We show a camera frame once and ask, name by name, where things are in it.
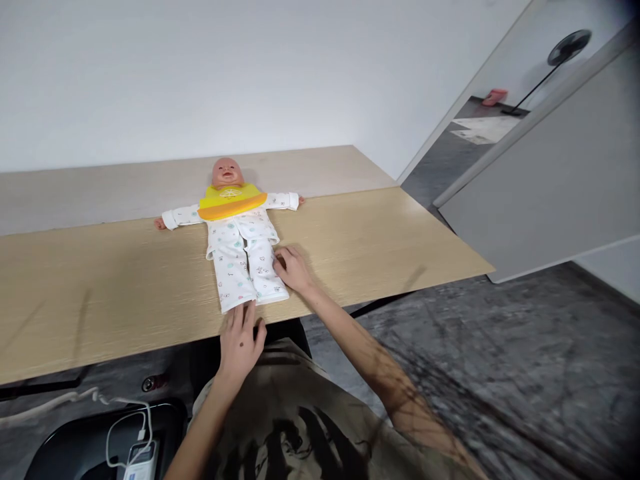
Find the doll sleeve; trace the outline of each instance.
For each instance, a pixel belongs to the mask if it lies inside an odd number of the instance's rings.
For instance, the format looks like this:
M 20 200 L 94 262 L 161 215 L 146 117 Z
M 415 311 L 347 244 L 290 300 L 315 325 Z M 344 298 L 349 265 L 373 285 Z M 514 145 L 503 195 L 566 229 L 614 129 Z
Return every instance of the doll sleeve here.
M 162 220 L 169 230 L 178 228 L 181 225 L 195 225 L 204 220 L 198 215 L 199 205 L 196 203 L 190 207 L 182 207 L 175 210 L 167 210 L 162 214 Z
M 267 194 L 265 208 L 274 210 L 298 210 L 298 198 L 297 193 L 269 193 Z

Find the fan head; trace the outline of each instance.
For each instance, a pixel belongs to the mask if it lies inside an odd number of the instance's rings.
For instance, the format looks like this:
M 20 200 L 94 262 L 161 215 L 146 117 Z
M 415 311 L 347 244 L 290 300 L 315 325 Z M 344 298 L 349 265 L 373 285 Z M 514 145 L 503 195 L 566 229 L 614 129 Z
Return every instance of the fan head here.
M 587 46 L 591 39 L 591 30 L 578 30 L 567 35 L 558 43 L 547 58 L 547 63 L 555 67 L 574 58 Z

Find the white pajamas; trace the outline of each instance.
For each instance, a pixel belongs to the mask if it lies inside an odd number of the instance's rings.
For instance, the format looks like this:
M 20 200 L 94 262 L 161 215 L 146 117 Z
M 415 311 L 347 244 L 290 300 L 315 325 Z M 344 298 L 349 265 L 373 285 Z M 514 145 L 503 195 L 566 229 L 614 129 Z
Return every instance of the white pajamas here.
M 273 270 L 272 245 L 280 238 L 267 209 L 296 210 L 298 194 L 270 193 L 258 208 L 214 221 L 202 220 L 198 208 L 196 204 L 169 210 L 162 214 L 162 220 L 169 230 L 180 225 L 207 224 L 207 260 L 213 261 L 222 312 L 249 300 L 264 305 L 288 299 L 284 283 Z

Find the doll face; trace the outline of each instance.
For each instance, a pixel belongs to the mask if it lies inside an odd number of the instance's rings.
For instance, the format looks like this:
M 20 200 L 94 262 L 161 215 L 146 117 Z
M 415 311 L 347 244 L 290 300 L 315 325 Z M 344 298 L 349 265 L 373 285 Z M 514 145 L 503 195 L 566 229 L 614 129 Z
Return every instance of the doll face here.
M 222 187 L 228 187 L 229 185 L 238 185 L 239 187 L 244 184 L 245 179 L 242 176 L 242 170 L 234 159 L 228 157 L 221 158 L 213 166 L 213 180 L 211 184 L 220 189 Z

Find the white door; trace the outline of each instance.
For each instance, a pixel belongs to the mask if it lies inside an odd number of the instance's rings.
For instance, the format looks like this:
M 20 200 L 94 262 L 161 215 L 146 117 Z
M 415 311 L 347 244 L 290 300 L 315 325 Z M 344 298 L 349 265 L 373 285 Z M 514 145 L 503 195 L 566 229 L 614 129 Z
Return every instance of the white door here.
M 608 47 L 439 209 L 495 266 L 494 282 L 640 235 L 640 49 Z

